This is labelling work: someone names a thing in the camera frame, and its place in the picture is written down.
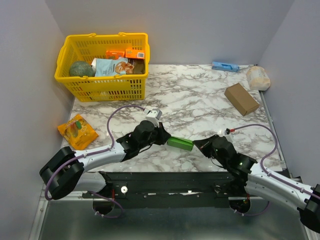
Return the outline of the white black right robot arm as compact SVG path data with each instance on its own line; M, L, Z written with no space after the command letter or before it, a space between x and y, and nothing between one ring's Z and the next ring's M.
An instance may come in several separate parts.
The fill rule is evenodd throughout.
M320 232L319 184L312 187L265 168L255 159L237 152L224 136L213 135L194 140L193 144L205 157L216 159L236 178L230 183L234 195L241 196L246 192L297 211L305 227Z

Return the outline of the green paper box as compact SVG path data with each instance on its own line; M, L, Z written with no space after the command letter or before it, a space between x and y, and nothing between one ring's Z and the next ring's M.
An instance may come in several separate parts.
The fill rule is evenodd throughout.
M171 136L167 141L167 145L190 152L193 150L194 147L194 144L191 140L179 138L176 136Z

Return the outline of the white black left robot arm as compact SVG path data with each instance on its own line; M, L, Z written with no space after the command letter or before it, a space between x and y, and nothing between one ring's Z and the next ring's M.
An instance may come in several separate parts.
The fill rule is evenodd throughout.
M106 164L130 160L146 147L164 145L170 137L162 122L154 126L143 120L114 144L77 151L63 147L39 171L45 183L44 196L48 201L62 199L75 190L83 174Z

